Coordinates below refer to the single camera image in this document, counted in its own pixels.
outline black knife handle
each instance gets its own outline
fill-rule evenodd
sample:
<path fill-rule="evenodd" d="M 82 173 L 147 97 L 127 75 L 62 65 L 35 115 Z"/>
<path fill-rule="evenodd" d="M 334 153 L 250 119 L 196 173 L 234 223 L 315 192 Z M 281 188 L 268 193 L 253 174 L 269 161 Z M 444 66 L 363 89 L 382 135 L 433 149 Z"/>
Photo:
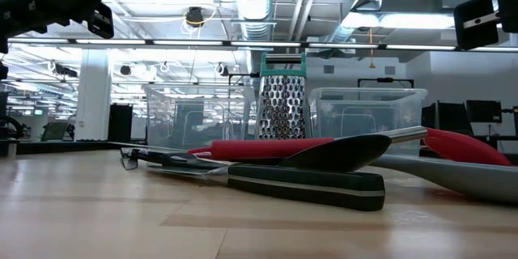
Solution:
<path fill-rule="evenodd" d="M 228 186 L 271 197 L 373 211 L 383 208 L 383 177 L 257 165 L 232 165 Z"/>

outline wooden floor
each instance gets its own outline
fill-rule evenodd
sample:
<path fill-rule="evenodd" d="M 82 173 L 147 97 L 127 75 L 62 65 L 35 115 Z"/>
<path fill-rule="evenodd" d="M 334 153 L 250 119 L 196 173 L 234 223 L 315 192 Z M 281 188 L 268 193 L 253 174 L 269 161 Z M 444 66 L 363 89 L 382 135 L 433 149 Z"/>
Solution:
<path fill-rule="evenodd" d="M 386 178 L 382 211 L 126 172 L 117 151 L 2 160 L 0 258 L 518 258 L 517 208 L 366 171 Z"/>

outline kitchen utensil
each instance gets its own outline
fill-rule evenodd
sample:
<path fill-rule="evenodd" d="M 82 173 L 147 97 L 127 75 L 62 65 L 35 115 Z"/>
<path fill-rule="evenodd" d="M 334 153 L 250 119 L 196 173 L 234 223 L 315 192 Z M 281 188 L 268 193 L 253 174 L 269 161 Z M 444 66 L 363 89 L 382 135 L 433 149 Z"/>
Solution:
<path fill-rule="evenodd" d="M 351 172 L 383 155 L 392 139 L 380 134 L 341 138 L 301 151 L 279 166 L 322 171 Z"/>
<path fill-rule="evenodd" d="M 425 143 L 434 151 L 457 162 L 492 163 L 502 166 L 512 165 L 505 156 L 496 149 L 470 136 L 448 132 L 439 129 L 428 129 L 415 126 L 407 129 L 396 129 L 377 134 L 384 134 L 395 142 L 406 142 L 416 139 L 419 133 L 425 138 Z M 210 147 L 189 150 L 190 154 L 204 154 L 212 159 L 259 159 L 265 157 L 288 157 L 302 150 L 334 141 L 335 138 L 306 138 L 301 140 L 284 141 L 213 141 Z"/>
<path fill-rule="evenodd" d="M 377 134 L 383 134 L 392 139 L 392 142 L 406 142 L 416 138 L 423 138 L 427 130 L 422 126 L 406 129 L 396 129 Z M 283 141 L 213 141 L 210 147 L 189 150 L 190 154 L 202 154 L 203 157 L 221 160 L 285 158 L 308 148 L 334 141 L 335 138 L 305 138 L 300 140 Z"/>
<path fill-rule="evenodd" d="M 301 151 L 295 155 L 281 159 L 246 159 L 240 163 L 255 165 L 277 165 L 282 167 L 303 168 L 321 171 L 351 172 L 372 160 L 380 157 L 389 148 L 391 139 L 384 135 L 371 134 L 351 138 L 342 138 L 333 142 L 314 146 Z M 203 161 L 203 158 L 188 153 L 161 153 L 144 149 L 121 150 L 121 157 L 126 157 L 127 162 L 123 164 L 126 170 L 133 170 L 137 167 L 135 162 L 144 159 L 147 162 L 160 163 L 163 166 L 174 166 L 185 168 L 199 168 L 208 166 L 205 169 L 214 168 L 214 163 Z"/>
<path fill-rule="evenodd" d="M 142 148 L 121 148 L 121 164 L 124 169 L 128 171 L 136 169 L 139 159 L 150 163 L 159 163 L 167 167 L 192 168 L 206 171 L 225 165 L 221 161 L 219 163 L 210 162 L 184 152 L 159 152 Z"/>
<path fill-rule="evenodd" d="M 428 129 L 424 142 L 439 155 L 453 161 L 512 166 L 498 150 L 465 134 Z"/>
<path fill-rule="evenodd" d="M 363 211 L 380 210 L 384 204 L 384 181 L 377 174 L 342 174 L 246 164 L 234 164 L 210 171 L 154 165 L 149 167 L 161 172 L 217 181 L 250 193 L 302 202 Z"/>
<path fill-rule="evenodd" d="M 517 167 L 400 155 L 382 155 L 371 166 L 409 173 L 469 197 L 518 204 Z"/>
<path fill-rule="evenodd" d="M 299 70 L 268 65 L 300 64 Z M 256 140 L 306 138 L 306 54 L 263 53 L 256 120 Z"/>

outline clear plastic container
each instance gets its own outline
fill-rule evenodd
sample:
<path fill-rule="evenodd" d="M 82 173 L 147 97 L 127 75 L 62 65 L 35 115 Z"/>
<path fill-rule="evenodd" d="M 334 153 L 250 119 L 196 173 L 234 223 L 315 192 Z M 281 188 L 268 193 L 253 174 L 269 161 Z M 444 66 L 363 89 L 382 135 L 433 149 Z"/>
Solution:
<path fill-rule="evenodd" d="M 145 85 L 147 143 L 174 149 L 244 139 L 253 89 L 243 86 Z"/>
<path fill-rule="evenodd" d="M 317 88 L 309 96 L 312 136 L 350 137 L 421 125 L 426 89 Z M 418 155 L 419 141 L 392 145 L 396 155 Z"/>

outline red handle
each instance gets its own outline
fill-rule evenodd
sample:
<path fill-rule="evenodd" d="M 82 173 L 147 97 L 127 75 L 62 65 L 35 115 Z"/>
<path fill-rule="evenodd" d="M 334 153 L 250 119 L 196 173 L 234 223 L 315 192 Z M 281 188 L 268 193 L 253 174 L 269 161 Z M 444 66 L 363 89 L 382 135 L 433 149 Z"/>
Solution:
<path fill-rule="evenodd" d="M 446 159 L 458 162 L 512 166 L 511 162 L 492 146 L 465 134 L 439 129 L 427 129 L 424 142 Z"/>
<path fill-rule="evenodd" d="M 511 166 L 511 162 L 493 147 L 464 134 L 440 129 L 427 129 L 427 146 L 446 159 L 457 162 L 484 163 Z M 193 149 L 190 154 L 202 154 L 217 160 L 286 158 L 300 151 L 334 141 L 334 138 L 305 138 L 279 141 L 225 141 L 212 142 L 211 147 Z"/>
<path fill-rule="evenodd" d="M 189 150 L 190 154 L 210 152 L 217 160 L 284 158 L 300 151 L 334 141 L 334 138 L 305 138 L 278 141 L 213 141 L 210 147 Z"/>

